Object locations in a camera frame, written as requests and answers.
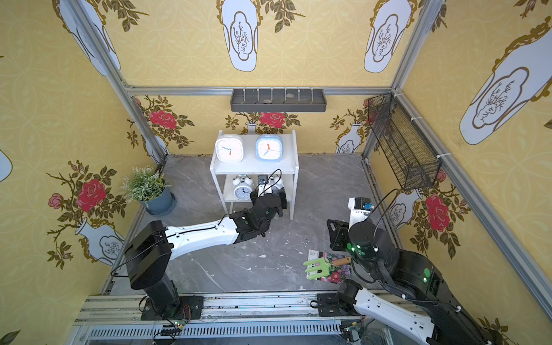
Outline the white twin-bell clock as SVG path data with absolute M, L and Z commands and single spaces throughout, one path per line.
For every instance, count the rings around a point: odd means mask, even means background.
M 282 176 L 279 174 L 269 177 L 267 185 L 264 189 L 266 194 L 279 194 L 279 192 L 284 188 Z
M 234 196 L 240 201 L 250 199 L 253 192 L 253 180 L 248 175 L 237 175 L 232 184 L 234 186 Z

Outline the blue square alarm clock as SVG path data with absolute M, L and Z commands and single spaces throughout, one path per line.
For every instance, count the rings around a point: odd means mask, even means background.
M 279 135 L 261 135 L 255 144 L 260 162 L 280 162 L 283 158 L 283 141 Z

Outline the white square alarm clock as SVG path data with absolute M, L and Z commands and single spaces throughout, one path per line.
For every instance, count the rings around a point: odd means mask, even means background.
M 215 143 L 215 154 L 221 162 L 241 162 L 244 143 L 240 135 L 220 135 Z

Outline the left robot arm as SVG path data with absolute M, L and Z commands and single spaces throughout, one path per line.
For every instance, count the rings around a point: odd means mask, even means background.
M 161 319 L 183 313 L 177 288 L 166 274 L 169 261 L 185 254 L 221 245 L 233 245 L 263 236 L 275 216 L 288 207 L 283 188 L 251 197 L 252 207 L 220 220 L 186 227 L 166 227 L 152 221 L 126 246 L 123 266 L 131 289 L 143 290 Z

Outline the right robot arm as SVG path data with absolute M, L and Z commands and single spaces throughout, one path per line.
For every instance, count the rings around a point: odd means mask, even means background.
M 364 316 L 399 331 L 417 344 L 503 344 L 500 332 L 478 324 L 454 296 L 441 272 L 422 254 L 398 249 L 370 219 L 329 220 L 337 242 L 388 293 L 418 306 L 406 310 L 353 280 L 333 295 L 319 294 L 320 316 Z

